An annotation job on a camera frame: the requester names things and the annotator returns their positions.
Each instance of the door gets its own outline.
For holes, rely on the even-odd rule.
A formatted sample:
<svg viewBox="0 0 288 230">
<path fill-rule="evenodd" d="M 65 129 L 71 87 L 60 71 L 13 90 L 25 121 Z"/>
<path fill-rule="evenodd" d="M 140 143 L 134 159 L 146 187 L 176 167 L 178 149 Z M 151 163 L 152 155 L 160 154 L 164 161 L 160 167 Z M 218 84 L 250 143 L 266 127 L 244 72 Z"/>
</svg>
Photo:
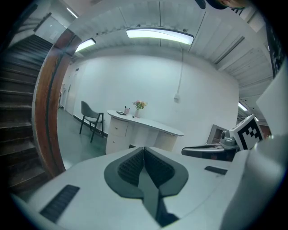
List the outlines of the door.
<svg viewBox="0 0 288 230">
<path fill-rule="evenodd" d="M 65 103 L 65 110 L 73 115 L 75 100 L 78 92 L 78 88 L 85 70 L 85 64 L 76 67 L 75 71 L 69 76 L 67 83 L 68 95 Z"/>
</svg>

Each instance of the desk drawer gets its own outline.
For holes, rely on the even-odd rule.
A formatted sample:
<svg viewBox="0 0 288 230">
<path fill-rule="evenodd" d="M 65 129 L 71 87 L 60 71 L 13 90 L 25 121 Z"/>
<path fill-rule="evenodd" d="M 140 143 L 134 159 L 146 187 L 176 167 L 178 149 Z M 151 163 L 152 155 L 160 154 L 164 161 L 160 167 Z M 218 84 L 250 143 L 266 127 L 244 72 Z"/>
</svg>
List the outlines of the desk drawer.
<svg viewBox="0 0 288 230">
<path fill-rule="evenodd" d="M 115 136 L 125 137 L 127 127 L 128 127 L 127 121 L 111 118 L 109 132 Z"/>
</svg>

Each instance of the staircase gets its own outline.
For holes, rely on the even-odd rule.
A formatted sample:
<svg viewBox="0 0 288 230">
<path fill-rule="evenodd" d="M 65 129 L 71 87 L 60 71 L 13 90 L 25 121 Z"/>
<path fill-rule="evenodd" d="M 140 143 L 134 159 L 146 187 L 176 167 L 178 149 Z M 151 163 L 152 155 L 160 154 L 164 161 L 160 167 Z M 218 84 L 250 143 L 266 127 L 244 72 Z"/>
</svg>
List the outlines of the staircase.
<svg viewBox="0 0 288 230">
<path fill-rule="evenodd" d="M 29 36 L 0 56 L 0 162 L 5 162 L 8 187 L 14 193 L 48 181 L 34 145 L 31 116 L 38 73 L 52 47 Z"/>
</svg>

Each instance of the chair leg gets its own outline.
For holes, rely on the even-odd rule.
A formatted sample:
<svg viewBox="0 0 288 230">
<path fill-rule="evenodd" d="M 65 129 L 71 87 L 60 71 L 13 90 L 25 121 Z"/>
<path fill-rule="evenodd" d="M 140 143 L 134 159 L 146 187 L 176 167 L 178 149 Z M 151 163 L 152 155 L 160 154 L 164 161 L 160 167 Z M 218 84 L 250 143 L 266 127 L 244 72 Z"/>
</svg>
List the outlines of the chair leg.
<svg viewBox="0 0 288 230">
<path fill-rule="evenodd" d="M 104 137 L 104 114 L 102 114 L 102 138 Z"/>
<path fill-rule="evenodd" d="M 94 137 L 94 133 L 95 133 L 95 131 L 96 131 L 96 126 L 97 126 L 97 124 L 98 124 L 99 117 L 100 117 L 100 115 L 98 116 L 97 121 L 96 121 L 96 123 L 95 123 L 95 126 L 94 126 L 94 129 L 93 129 L 93 133 L 92 133 L 92 137 L 91 137 L 90 143 L 93 141 L 93 137 Z"/>
<path fill-rule="evenodd" d="M 79 134 L 81 134 L 81 131 L 82 131 L 82 126 L 83 126 L 83 123 L 84 123 L 84 118 L 85 118 L 85 116 L 83 116 L 83 119 L 82 119 L 82 123 L 81 123 L 81 128 L 80 128 L 80 132 L 79 132 Z"/>
</svg>

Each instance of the ceiling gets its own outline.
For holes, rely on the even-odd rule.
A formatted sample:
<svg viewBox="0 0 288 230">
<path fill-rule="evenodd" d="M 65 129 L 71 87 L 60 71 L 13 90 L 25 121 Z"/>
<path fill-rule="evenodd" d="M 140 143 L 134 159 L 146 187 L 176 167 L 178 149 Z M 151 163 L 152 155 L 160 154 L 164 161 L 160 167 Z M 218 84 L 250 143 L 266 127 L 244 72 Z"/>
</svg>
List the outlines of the ceiling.
<svg viewBox="0 0 288 230">
<path fill-rule="evenodd" d="M 93 37 L 96 41 L 95 45 L 80 51 L 78 56 L 85 57 L 100 49 L 125 45 L 183 49 L 208 60 L 216 69 L 229 73 L 238 81 L 239 100 L 248 108 L 247 112 L 239 111 L 239 119 L 255 114 L 262 124 L 266 124 L 256 100 L 273 79 L 272 67 L 265 46 L 267 41 L 258 36 L 258 33 L 248 25 L 247 19 L 243 18 L 243 15 L 248 13 L 239 16 L 240 12 L 235 13 L 226 9 L 219 15 L 219 11 L 211 9 L 210 6 L 207 6 L 206 10 L 201 10 L 193 1 L 190 1 L 193 4 L 180 4 L 179 0 L 174 2 L 124 0 L 126 3 L 134 3 L 123 5 L 119 4 L 119 1 L 111 5 L 105 5 L 109 0 L 101 1 L 69 27 L 82 40 Z M 149 38 L 130 39 L 126 29 L 139 26 L 186 30 L 195 39 L 192 45 Z"/>
</svg>

